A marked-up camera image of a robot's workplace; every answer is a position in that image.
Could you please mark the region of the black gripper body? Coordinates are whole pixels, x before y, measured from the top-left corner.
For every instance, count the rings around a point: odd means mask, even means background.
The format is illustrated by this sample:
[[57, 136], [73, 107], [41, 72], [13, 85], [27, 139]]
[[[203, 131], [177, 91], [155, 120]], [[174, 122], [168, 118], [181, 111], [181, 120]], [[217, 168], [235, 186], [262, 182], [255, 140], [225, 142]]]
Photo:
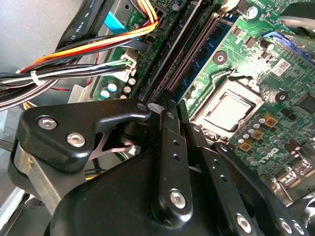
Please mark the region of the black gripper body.
[[232, 236], [221, 219], [201, 173], [190, 170], [193, 214], [183, 226], [169, 228], [152, 211], [155, 159], [128, 160], [71, 190], [59, 203], [49, 236]]

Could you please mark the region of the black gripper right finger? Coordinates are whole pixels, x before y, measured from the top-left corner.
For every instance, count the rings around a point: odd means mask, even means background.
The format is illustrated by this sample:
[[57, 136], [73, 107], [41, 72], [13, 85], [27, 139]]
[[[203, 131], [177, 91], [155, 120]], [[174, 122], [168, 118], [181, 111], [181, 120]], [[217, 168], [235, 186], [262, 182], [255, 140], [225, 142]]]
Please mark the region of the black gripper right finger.
[[216, 225], [222, 236], [308, 236], [302, 222], [249, 167], [222, 142], [210, 146], [200, 127], [178, 105], [188, 162], [201, 170]]

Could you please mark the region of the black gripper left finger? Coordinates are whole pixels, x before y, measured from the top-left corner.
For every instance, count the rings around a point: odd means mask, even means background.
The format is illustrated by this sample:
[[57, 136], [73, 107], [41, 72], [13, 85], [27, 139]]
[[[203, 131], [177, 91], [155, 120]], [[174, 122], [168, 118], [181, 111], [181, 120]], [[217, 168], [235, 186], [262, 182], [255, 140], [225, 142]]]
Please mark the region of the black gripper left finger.
[[88, 182], [84, 167], [99, 145], [142, 147], [154, 157], [154, 216], [163, 223], [185, 223], [192, 217], [186, 140], [180, 134], [176, 104], [166, 100], [156, 113], [136, 99], [72, 103], [29, 109], [22, 113], [12, 153], [15, 183], [44, 202], [54, 215], [61, 200]]

